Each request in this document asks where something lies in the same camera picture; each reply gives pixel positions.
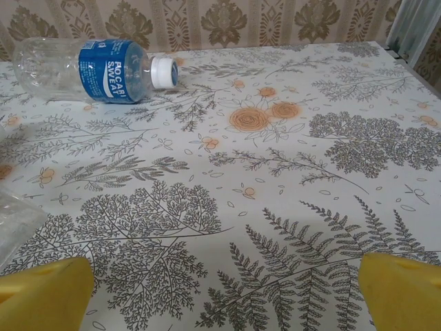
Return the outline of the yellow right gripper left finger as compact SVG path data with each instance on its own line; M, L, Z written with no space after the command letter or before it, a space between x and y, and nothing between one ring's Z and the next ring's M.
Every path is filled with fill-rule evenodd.
M1 277L1 329L79 330L92 297L88 259L75 257Z

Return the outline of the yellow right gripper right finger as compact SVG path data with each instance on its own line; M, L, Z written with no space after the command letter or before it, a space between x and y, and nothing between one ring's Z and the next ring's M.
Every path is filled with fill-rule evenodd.
M383 253L363 256L360 291L377 330L440 329L440 267Z

